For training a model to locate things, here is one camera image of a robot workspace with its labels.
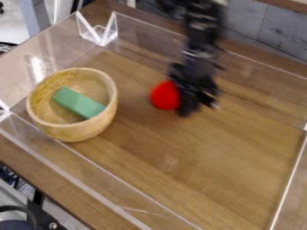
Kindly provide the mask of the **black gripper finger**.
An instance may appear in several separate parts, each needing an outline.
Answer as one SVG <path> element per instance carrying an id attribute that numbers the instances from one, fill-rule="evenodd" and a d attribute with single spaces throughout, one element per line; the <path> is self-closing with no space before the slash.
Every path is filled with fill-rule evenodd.
<path id="1" fill-rule="evenodd" d="M 180 116 L 189 116 L 193 111 L 199 109 L 199 100 L 196 96 L 196 89 L 187 83 L 175 83 L 179 90 L 179 108 Z"/>
<path id="2" fill-rule="evenodd" d="M 220 90 L 216 86 L 207 89 L 204 87 L 199 87 L 196 89 L 196 98 L 197 100 L 211 109 L 219 108 L 219 93 Z"/>

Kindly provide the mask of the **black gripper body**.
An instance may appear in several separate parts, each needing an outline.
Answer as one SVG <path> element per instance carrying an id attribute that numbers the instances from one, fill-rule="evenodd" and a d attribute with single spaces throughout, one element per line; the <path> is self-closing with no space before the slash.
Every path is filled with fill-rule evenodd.
<path id="1" fill-rule="evenodd" d="M 169 79 L 173 83 L 189 84 L 195 89 L 199 87 L 209 89 L 217 87 L 213 76 L 219 69 L 223 67 L 216 63 L 213 52 L 185 49 L 183 63 L 171 64 Z"/>

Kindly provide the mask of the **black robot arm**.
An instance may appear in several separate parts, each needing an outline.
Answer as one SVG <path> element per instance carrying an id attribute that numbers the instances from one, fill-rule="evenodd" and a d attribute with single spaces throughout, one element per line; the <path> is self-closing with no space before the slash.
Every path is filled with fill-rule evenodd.
<path id="1" fill-rule="evenodd" d="M 168 80 L 151 93 L 151 102 L 161 110 L 176 110 L 183 117 L 219 106 L 215 75 L 224 67 L 217 63 L 219 39 L 227 0 L 156 0 L 161 11 L 183 17 L 187 36 L 183 62 L 173 62 Z"/>

